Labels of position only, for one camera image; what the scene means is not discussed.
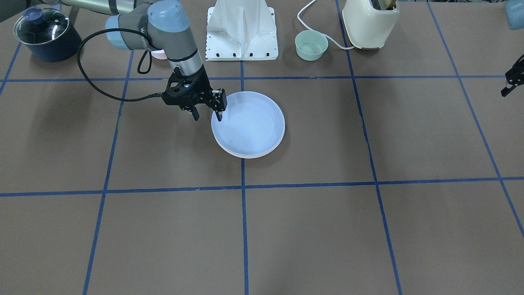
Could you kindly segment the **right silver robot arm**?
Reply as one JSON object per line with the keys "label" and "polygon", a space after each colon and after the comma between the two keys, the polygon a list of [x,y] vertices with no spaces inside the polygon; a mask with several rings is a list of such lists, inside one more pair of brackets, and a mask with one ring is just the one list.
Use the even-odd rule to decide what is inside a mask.
{"label": "right silver robot arm", "polygon": [[105,29],[86,37],[77,49],[77,65],[88,83],[81,64],[85,44],[105,34],[119,49],[145,52],[163,50],[172,68],[164,92],[138,100],[161,98],[168,106],[178,106],[199,119],[198,104],[211,108],[219,121],[228,105],[224,89],[214,90],[190,28],[185,9],[178,0],[45,0],[47,5],[66,5],[106,14]]}

